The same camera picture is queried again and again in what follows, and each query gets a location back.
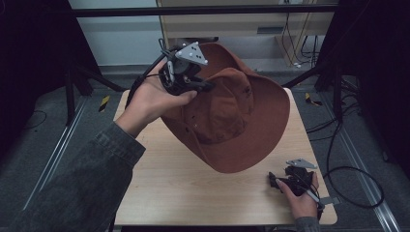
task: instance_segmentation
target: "wall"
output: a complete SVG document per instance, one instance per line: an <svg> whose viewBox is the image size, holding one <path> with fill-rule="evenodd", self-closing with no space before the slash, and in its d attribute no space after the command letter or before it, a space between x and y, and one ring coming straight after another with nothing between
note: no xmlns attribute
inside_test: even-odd
<svg viewBox="0 0 410 232"><path fill-rule="evenodd" d="M73 9L156 7L155 0L70 0ZM78 22L99 66L148 65L160 53L158 16L83 17Z"/></svg>

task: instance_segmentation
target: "table surface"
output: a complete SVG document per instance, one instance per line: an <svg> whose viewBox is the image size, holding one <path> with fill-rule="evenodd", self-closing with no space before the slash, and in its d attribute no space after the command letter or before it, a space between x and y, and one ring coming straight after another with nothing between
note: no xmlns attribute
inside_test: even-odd
<svg viewBox="0 0 410 232"><path fill-rule="evenodd" d="M287 160L317 165L301 116L290 90L289 122L274 151L255 166L238 173L215 171L183 145L161 118L136 138L147 149L133 170L132 182L119 207L117 225L280 225L293 224L285 196L269 185L268 173L284 177ZM124 92L114 120L124 111ZM328 196L317 172L320 196ZM337 215L327 205L321 224Z"/></svg>

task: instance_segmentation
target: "brown hat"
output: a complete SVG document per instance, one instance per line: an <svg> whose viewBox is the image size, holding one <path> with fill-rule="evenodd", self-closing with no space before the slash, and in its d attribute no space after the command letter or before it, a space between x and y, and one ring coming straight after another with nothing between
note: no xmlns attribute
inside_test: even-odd
<svg viewBox="0 0 410 232"><path fill-rule="evenodd" d="M162 120L193 153L222 173L245 170L278 145L289 118L289 97L218 43L200 46L209 61L198 76L216 87Z"/></svg>

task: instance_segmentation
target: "jacket sleeve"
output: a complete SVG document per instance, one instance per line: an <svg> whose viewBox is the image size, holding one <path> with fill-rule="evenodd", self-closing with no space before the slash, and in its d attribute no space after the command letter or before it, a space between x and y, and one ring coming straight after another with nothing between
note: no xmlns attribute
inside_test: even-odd
<svg viewBox="0 0 410 232"><path fill-rule="evenodd" d="M295 225L298 232L320 232L319 220L316 217L299 217Z"/></svg>
<svg viewBox="0 0 410 232"><path fill-rule="evenodd" d="M9 227L9 231L104 231L145 148L115 123L89 141Z"/></svg>

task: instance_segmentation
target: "hand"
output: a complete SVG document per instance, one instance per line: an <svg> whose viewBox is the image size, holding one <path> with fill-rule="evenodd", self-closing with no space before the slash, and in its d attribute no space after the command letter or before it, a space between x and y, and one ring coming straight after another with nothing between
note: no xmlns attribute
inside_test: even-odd
<svg viewBox="0 0 410 232"><path fill-rule="evenodd" d="M148 75L159 73L163 64L164 62L159 62ZM196 94L196 91L188 91L180 96L170 95L157 75L147 77L135 91L129 106L116 123L129 135L137 137L166 110L189 103Z"/></svg>
<svg viewBox="0 0 410 232"><path fill-rule="evenodd" d="M313 173L312 179L312 184L318 189L319 183L317 181L316 173ZM277 179L277 183L283 194L286 195L294 219L302 217L317 218L317 203L311 198L311 196L307 193L304 193L301 196L296 196L286 183L280 181L279 179Z"/></svg>

